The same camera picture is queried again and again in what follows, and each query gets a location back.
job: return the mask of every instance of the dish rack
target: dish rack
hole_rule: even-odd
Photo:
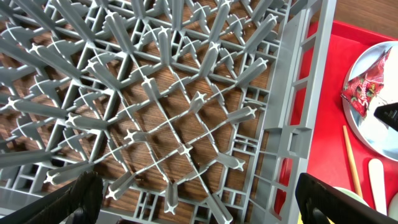
[[[240,4],[248,16],[234,14],[235,4]],[[0,82],[9,91],[0,93],[3,105],[0,111],[2,116],[10,111],[20,112],[16,119],[17,128],[1,140],[0,179],[5,181],[1,187],[0,212],[7,215],[45,196],[46,192],[42,191],[44,182],[65,184],[112,157],[125,173],[116,180],[103,178],[104,195],[117,200],[132,189],[139,192],[139,199],[133,212],[103,207],[99,223],[115,223],[119,218],[139,223],[165,223],[168,220],[154,218],[159,200],[164,201],[165,213],[174,214],[179,203],[192,206],[190,223],[209,223],[212,217],[218,223],[233,220],[236,223],[296,223],[299,208],[294,199],[295,184],[299,174],[307,169],[335,4],[334,0],[298,0],[294,3],[291,0],[215,0],[210,6],[192,0],[0,1],[0,20],[6,23],[1,33],[0,52],[19,62],[14,68],[0,68]],[[188,19],[183,18],[186,11],[191,12]],[[308,36],[310,20],[317,12],[320,12],[318,30]],[[211,16],[214,19],[212,26],[207,20]],[[197,24],[198,29],[189,28],[192,24]],[[255,26],[256,31],[244,39],[245,27],[250,25]],[[32,44],[33,39],[43,34],[50,36],[51,43]],[[237,42],[225,40],[223,37],[227,35],[235,36]],[[156,46],[158,55],[143,50],[149,44]],[[201,60],[196,54],[200,48],[207,49]],[[312,54],[312,66],[302,75],[300,67],[306,52]],[[72,57],[75,54],[79,55],[76,62]],[[186,54],[191,54],[197,67],[178,62]],[[234,61],[237,57],[242,58],[240,64]],[[141,65],[136,58],[152,64]],[[108,65],[113,60],[121,62],[117,74],[113,74]],[[128,68],[129,63],[135,67]],[[220,66],[225,66],[230,75],[216,74],[215,70]],[[60,72],[59,78],[48,74],[49,67]],[[151,76],[163,68],[169,69],[175,80],[168,88],[160,90],[161,83]],[[267,70],[269,77],[265,88],[251,84]],[[191,75],[180,78],[178,71]],[[35,83],[29,87],[29,94],[21,95],[14,82],[33,75]],[[211,94],[206,96],[197,91],[190,97],[186,88],[199,79],[206,81]],[[122,90],[135,82],[141,82],[147,99],[128,103]],[[220,89],[216,82],[227,87]],[[63,85],[68,85],[65,95],[58,91]],[[238,108],[228,111],[226,93],[236,89],[241,91]],[[169,116],[159,100],[177,90],[182,91],[189,108]],[[303,91],[303,101],[295,101]],[[42,95],[50,99],[52,105],[34,101]],[[101,114],[94,101],[103,96],[109,101]],[[113,114],[118,100],[122,109]],[[218,102],[227,118],[209,128],[198,114],[211,100]],[[159,107],[165,122],[145,131],[136,122],[134,113],[149,104]],[[293,123],[292,116],[298,104],[302,104],[302,111],[299,111],[298,122]],[[79,114],[77,111],[82,106],[87,106],[94,116]],[[189,113],[197,117],[204,132],[191,141],[183,141],[172,123]],[[30,115],[33,114],[43,119],[32,120]],[[238,133],[242,122],[256,117],[258,124],[254,138]],[[135,126],[126,130],[124,143],[118,144],[108,128],[125,118]],[[44,141],[38,129],[48,124],[53,124],[52,132],[49,140]],[[228,150],[221,152],[213,133],[224,125],[231,125],[233,130]],[[164,126],[172,130],[178,147],[166,156],[158,157],[147,137]],[[266,147],[262,150],[261,143],[266,137]],[[9,144],[18,138],[35,141],[38,149],[11,151]],[[83,149],[80,141],[84,138],[95,138],[89,152]],[[190,151],[192,145],[203,138],[210,140],[217,156],[207,164],[198,165]],[[104,143],[109,152],[100,156]],[[152,162],[133,172],[121,151],[134,144],[145,144]],[[65,147],[78,152],[81,160],[63,157],[59,152]],[[248,155],[248,162],[233,156],[234,152]],[[186,158],[192,172],[171,181],[162,167],[162,161],[171,156]],[[291,171],[287,182],[283,182],[281,177],[285,167],[282,164],[286,160],[290,161]],[[222,164],[223,170],[218,190],[212,192],[201,176],[216,163]],[[243,189],[226,187],[229,170],[243,171],[244,167]],[[137,185],[139,174],[150,168],[161,173],[165,189],[153,190]],[[179,197],[178,186],[196,178],[207,198]],[[275,203],[280,193],[285,197],[279,211],[275,209]],[[234,217],[231,209],[236,211]]]

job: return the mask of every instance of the red candy wrapper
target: red candy wrapper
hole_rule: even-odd
[[[391,49],[384,52],[364,73],[348,81],[341,92],[341,96],[348,100],[362,117],[366,117],[371,100],[384,86],[384,64],[390,51]]]

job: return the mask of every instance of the red surface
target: red surface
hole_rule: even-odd
[[[344,116],[340,91],[347,71],[367,48],[394,39],[337,21],[333,23],[331,33],[307,172],[331,186],[354,191],[342,128],[343,125],[348,126],[348,123]],[[303,60],[301,75],[308,74],[309,63],[309,60]],[[388,207],[392,197],[398,192],[398,162],[368,149],[350,130],[348,134],[365,201],[374,208],[368,163],[372,158],[378,158],[384,165]]]

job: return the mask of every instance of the wooden chopstick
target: wooden chopstick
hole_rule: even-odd
[[[354,182],[354,188],[356,194],[358,194],[361,198],[362,196],[362,190],[361,190],[361,183],[359,181],[358,177],[358,171],[356,170],[356,165],[355,165],[355,159],[354,159],[354,154],[353,154],[353,149],[351,148],[351,143],[349,141],[348,137],[348,132],[347,132],[347,127],[343,125],[343,133],[344,133],[344,139],[346,141],[346,148],[347,148],[347,156],[348,156],[348,162],[349,162],[349,168],[351,169],[351,175],[353,176],[353,182]]]

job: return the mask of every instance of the white plastic spoon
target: white plastic spoon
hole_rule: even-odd
[[[398,221],[398,194],[396,194],[388,206],[388,217]]]
[[[376,210],[383,215],[387,215],[386,189],[384,188],[384,168],[379,159],[372,159],[369,162],[369,177],[373,200]]]

